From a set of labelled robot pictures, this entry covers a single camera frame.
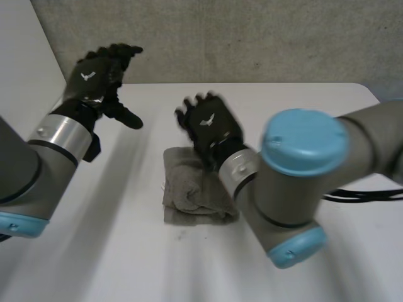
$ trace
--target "gray towel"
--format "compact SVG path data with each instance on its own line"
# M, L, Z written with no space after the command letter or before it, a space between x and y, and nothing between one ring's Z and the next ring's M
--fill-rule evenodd
M217 173L203 170L190 147L164 151L164 222L174 225L223 225L236 221L238 211Z

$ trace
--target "gray concrete wall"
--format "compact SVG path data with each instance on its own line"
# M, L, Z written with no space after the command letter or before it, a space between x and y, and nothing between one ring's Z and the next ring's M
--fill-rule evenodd
M67 75L143 46L125 82L396 82L403 0L31 0Z

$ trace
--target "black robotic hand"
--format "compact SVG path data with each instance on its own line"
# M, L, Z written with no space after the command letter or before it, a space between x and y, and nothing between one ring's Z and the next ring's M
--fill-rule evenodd
M233 153L245 149L242 129L223 100L209 92L205 98L195 97L193 106L185 99L186 112L175 111L181 128L190 139L205 167L218 170Z
M97 119L106 115L130 128L141 128L142 120L119 102L117 91L131 58L142 51L137 46L112 44L87 53L67 81L63 102L84 103L94 110Z

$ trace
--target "black cable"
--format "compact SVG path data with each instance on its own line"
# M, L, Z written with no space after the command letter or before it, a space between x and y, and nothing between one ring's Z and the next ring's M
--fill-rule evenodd
M349 191L337 189L326 194L323 199L336 203L369 203L372 201L400 201L403 196L403 189L388 191Z

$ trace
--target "black band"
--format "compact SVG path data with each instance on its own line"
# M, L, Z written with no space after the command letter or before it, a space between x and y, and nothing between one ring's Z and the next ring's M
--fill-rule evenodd
M237 199L237 196L239 192L242 190L242 188L249 183L249 181L253 180L256 177L256 173L253 173L251 175L248 175L241 183L237 186L237 188L234 191L234 197L232 198L233 200Z
M11 236L10 235L5 235L5 234L0 234L0 242L3 242L7 239L10 239Z
M67 151L66 149L63 149L62 147L55 145L54 143L50 143L50 142L46 142L44 140L30 140L28 142L30 145L38 145L38 146L43 146L43 147L47 147L50 148L52 150L55 150L58 153L63 154L65 157L67 157L67 159L69 159L76 167L78 167L78 161L77 159L74 157L74 155L72 155L69 151Z
M252 202L252 203L253 203L253 205L254 205L256 211L260 214L260 216L261 216L264 220L266 220L267 222L270 222L272 225L276 225L276 226L278 226L278 227L280 227L280 228L301 228L301 227L304 227L305 225L308 225L309 223L311 223L311 221L307 221L307 222L304 222L304 223L298 223L298 224L296 224L296 225L290 225L290 224L287 224L287 223L282 223L282 222L273 220L273 219L271 219L270 217L267 217L266 214L264 214L264 213L259 209L259 207L257 206L257 204L256 204L255 202Z
M21 196L22 194L24 194L25 192L27 192L27 190L29 190L29 188L31 188L34 183L36 183L36 181L39 178L39 175L42 171L42 160L40 159L40 156L37 154L38 157L38 167L37 170L35 171L33 177L31 178L31 180L28 182L28 184L26 184L25 186L23 186L21 189L19 189L17 192L15 192L12 195L9 195L5 198L1 198L0 199L0 204L2 203L8 203L14 199L16 199L18 196Z

